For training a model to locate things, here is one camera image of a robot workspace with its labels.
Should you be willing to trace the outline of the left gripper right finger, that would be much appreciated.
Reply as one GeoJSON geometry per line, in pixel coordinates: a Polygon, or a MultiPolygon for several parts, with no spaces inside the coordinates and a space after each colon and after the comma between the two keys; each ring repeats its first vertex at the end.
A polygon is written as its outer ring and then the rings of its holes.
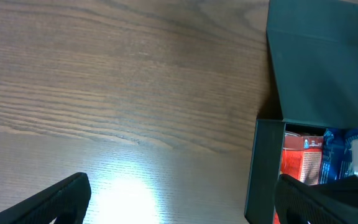
{"type": "Polygon", "coordinates": [[[358,224],[358,177],[306,185],[282,174],[274,202],[281,224],[358,224]]]}

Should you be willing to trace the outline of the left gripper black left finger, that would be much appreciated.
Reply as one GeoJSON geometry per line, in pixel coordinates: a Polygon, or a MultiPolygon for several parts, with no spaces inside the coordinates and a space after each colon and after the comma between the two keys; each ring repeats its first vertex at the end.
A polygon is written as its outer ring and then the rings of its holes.
{"type": "Polygon", "coordinates": [[[0,212],[0,224],[82,224],[90,198],[88,176],[77,172],[0,212]]]}

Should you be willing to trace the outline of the blue snack bar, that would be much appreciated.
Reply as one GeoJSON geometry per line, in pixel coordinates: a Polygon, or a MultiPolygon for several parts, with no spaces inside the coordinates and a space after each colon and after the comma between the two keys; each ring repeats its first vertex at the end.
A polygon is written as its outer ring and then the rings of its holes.
{"type": "Polygon", "coordinates": [[[319,184],[328,184],[354,174],[352,142],[357,139],[358,128],[325,131],[319,184]]]}

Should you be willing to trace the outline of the orange red cardboard box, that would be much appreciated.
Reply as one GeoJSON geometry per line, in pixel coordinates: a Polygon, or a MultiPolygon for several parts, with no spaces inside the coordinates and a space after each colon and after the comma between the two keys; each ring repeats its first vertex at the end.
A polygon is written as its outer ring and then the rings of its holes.
{"type": "Polygon", "coordinates": [[[286,131],[280,174],[288,174],[306,185],[319,183],[323,137],[286,131]]]}

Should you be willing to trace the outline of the black gift box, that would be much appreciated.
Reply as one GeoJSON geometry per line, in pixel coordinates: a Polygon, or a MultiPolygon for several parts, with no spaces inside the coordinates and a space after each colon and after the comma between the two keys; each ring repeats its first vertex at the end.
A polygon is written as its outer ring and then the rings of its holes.
{"type": "Polygon", "coordinates": [[[267,47],[276,101],[255,122],[244,215],[272,223],[287,128],[358,128],[358,4],[271,1],[267,47]]]}

